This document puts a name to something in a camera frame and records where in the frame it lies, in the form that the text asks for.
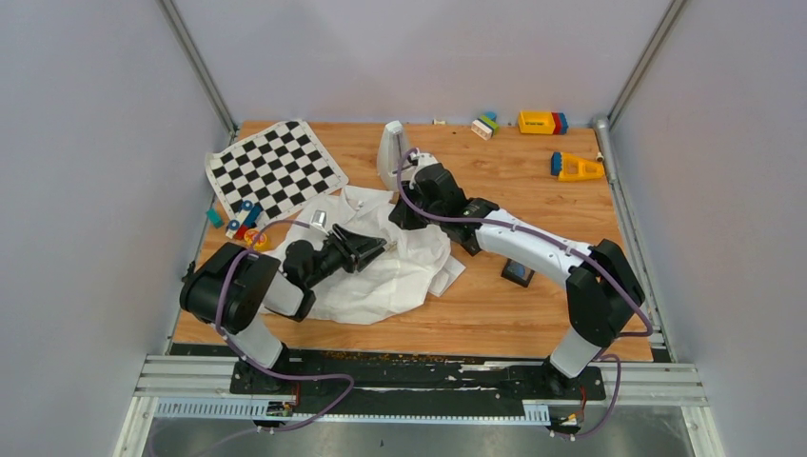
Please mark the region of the white button-up shirt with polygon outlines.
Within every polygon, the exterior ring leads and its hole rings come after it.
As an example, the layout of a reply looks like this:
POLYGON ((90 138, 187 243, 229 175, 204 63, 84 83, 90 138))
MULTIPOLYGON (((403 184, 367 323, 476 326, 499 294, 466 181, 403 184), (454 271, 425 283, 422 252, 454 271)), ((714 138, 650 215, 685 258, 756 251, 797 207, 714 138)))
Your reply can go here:
POLYGON ((361 235, 383 238, 388 250, 358 273, 338 270, 313 290, 309 318, 342 324, 371 325, 421 306, 428 294, 441 296, 464 271, 451 255, 440 228, 402 230, 388 221, 394 209, 391 190, 346 186, 336 195, 320 195, 304 204, 297 219, 309 223, 325 213, 325 227, 337 224, 361 235))

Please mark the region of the black square frame box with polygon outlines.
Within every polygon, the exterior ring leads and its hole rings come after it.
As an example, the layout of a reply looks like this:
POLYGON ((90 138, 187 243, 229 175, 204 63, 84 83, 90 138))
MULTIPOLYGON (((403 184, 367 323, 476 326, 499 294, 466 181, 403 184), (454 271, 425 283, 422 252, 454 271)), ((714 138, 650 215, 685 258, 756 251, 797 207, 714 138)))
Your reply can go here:
POLYGON ((508 259, 502 268, 501 278, 523 288, 528 288, 535 271, 512 259, 508 259))

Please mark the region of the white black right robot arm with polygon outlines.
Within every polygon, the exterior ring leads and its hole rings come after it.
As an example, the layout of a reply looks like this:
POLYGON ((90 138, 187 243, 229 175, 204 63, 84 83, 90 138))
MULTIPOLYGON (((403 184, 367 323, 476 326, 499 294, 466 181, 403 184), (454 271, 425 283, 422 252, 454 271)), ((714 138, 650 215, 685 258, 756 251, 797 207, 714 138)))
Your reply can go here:
POLYGON ((497 204, 468 198, 440 163, 421 160, 391 172, 400 198, 389 219, 401 229, 439 227, 468 254, 498 254, 540 273, 566 292, 570 328, 545 361, 549 393, 567 397, 581 385, 581 372, 612 343, 627 336, 626 324, 641 319, 645 294, 621 247, 607 239, 577 242, 531 226, 497 204))

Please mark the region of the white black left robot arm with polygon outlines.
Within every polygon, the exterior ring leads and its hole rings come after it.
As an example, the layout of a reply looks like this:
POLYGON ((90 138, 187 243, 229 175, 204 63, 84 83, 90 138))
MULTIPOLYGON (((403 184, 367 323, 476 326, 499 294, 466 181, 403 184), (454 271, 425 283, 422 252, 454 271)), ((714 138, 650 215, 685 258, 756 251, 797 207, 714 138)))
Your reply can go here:
POLYGON ((200 268, 189 271, 179 305, 214 326, 240 356, 257 365, 258 385, 279 393, 291 381, 291 367, 282 361, 287 347, 270 332, 259 310, 304 320, 316 300, 315 286, 339 271, 363 271, 386 245, 383 238, 339 225, 332 227, 319 248, 303 239, 291 242, 282 259, 226 243, 200 268))

